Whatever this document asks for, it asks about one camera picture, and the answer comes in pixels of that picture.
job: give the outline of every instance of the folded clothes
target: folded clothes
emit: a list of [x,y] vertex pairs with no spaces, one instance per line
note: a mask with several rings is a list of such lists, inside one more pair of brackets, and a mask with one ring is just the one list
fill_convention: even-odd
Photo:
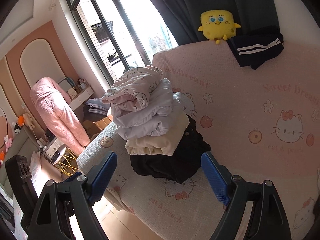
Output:
[[103,115],[105,115],[105,116],[107,116],[107,114],[108,114],[107,111],[103,111],[103,110],[96,109],[96,108],[89,108],[89,109],[88,109],[88,112],[89,112],[89,113],[96,113],[96,114],[103,114]]
[[[144,111],[145,109],[135,112],[135,114],[138,114]],[[182,111],[181,93],[177,92],[173,94],[172,111],[170,114],[168,114],[168,116],[155,114],[151,120],[149,120],[148,122],[145,122],[144,124],[128,127],[128,128],[119,127],[117,133],[125,140],[141,138],[146,135],[150,135],[150,136],[164,135],[169,131],[169,128],[171,128],[172,125],[174,125],[181,111]]]
[[165,178],[183,183],[201,167],[201,155],[210,151],[209,144],[203,141],[196,131],[196,122],[189,117],[190,124],[184,131],[172,156],[130,155],[133,170],[142,176]]
[[163,78],[157,67],[135,67],[128,70],[105,93],[104,104],[116,104],[116,108],[136,112],[149,104],[150,94]]
[[137,112],[123,111],[112,104],[113,122],[120,127],[133,127],[148,122],[155,114],[167,116],[172,110],[171,83],[167,78],[160,80],[157,88],[150,95],[147,107]]
[[188,116],[181,111],[178,114],[174,126],[161,136],[144,136],[127,140],[125,148],[130,155],[135,154],[163,154],[171,156],[177,148],[184,130],[189,125]]
[[100,109],[102,111],[108,111],[110,108],[110,104],[104,104],[101,101],[101,98],[91,98],[89,100],[86,101],[85,105],[89,106],[89,107],[93,107],[93,108],[97,108]]

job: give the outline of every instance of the dark gray curtain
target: dark gray curtain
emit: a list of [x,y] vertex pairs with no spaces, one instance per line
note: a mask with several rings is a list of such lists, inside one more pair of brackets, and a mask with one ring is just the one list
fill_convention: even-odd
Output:
[[205,41],[198,31],[200,15],[209,10],[228,10],[246,34],[265,26],[279,26],[273,0],[151,0],[179,45]]

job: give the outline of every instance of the pink pajamas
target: pink pajamas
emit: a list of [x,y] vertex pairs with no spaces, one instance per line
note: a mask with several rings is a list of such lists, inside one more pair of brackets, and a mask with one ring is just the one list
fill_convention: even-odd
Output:
[[40,79],[31,89],[30,96],[48,129],[80,155],[90,139],[68,103],[71,99],[49,77]]

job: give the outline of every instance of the pink wall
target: pink wall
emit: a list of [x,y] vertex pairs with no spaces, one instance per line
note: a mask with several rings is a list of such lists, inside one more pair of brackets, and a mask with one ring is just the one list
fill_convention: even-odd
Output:
[[22,68],[20,66],[20,57],[24,48],[32,41],[36,39],[45,39],[50,44],[52,52],[57,59],[63,73],[67,77],[71,77],[74,81],[79,79],[79,76],[72,66],[63,46],[59,40],[59,37],[54,29],[52,21],[47,22],[42,25],[25,38],[23,38],[17,45],[15,45],[7,54],[6,59],[12,75],[13,81],[24,101],[26,106],[29,108],[32,115],[38,121],[40,126],[45,129],[46,125],[42,121],[40,115],[38,114],[36,108],[34,107],[30,98],[30,86],[23,74]]

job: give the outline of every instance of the black pants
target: black pants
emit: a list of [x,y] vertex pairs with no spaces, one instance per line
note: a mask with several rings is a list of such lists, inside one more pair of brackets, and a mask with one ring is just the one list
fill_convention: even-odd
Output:
[[276,26],[234,36],[227,43],[240,67],[251,66],[254,70],[267,60],[277,57],[284,49],[283,36]]
[[211,147],[197,133],[196,121],[188,118],[190,124],[172,156],[130,155],[131,166],[137,174],[183,183],[197,172],[201,167],[201,155],[210,151]]

